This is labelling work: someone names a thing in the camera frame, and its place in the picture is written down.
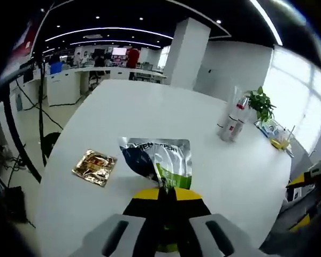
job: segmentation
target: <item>window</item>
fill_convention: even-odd
[[[167,56],[169,55],[169,51],[170,51],[170,46],[164,47],[162,49],[162,51],[160,52],[158,67],[164,69],[165,64],[166,64],[166,60],[167,60]]]
[[[276,47],[263,86],[274,119],[293,132],[310,154],[321,134],[321,71],[302,57]]]

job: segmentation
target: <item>white cabinet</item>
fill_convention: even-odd
[[[22,108],[24,110],[29,110],[36,104],[38,104],[38,95],[39,95],[39,87],[41,84],[40,79],[33,79],[29,82],[26,82],[22,85],[21,89],[24,91],[24,93],[28,96],[28,98],[23,94],[22,92],[20,93],[21,95],[21,103],[22,103]],[[43,84],[43,98],[46,95],[45,89],[47,88],[47,79],[44,78],[44,84]]]
[[[80,73],[63,71],[49,75],[47,83],[49,106],[75,104],[80,98]]]
[[[130,69],[115,68],[111,69],[110,79],[129,79]]]

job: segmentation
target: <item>green label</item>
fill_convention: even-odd
[[[181,187],[189,189],[192,183],[192,177],[184,177],[181,175],[173,174],[170,171],[164,169],[159,163],[156,163],[160,177],[166,178],[166,183],[170,186]]]

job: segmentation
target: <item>blue container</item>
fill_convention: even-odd
[[[56,74],[62,71],[62,62],[53,63],[50,65],[50,74]]]

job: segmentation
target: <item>ceiling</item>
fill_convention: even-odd
[[[321,66],[312,39],[306,29],[285,15],[273,1],[258,0],[277,29],[285,48],[288,48],[316,65]],[[98,29],[64,35],[88,28],[123,27],[151,31],[173,37],[176,24],[192,17],[211,28],[210,40],[233,40],[272,47],[276,40],[263,17],[250,0],[134,0],[122,4],[116,1],[73,0],[56,1],[45,19],[36,43],[36,50],[64,50],[89,41],[84,36],[100,34],[101,39],[124,40],[150,44],[160,49],[171,44],[171,39],[161,35],[122,29]],[[135,47],[146,47],[136,43]]]

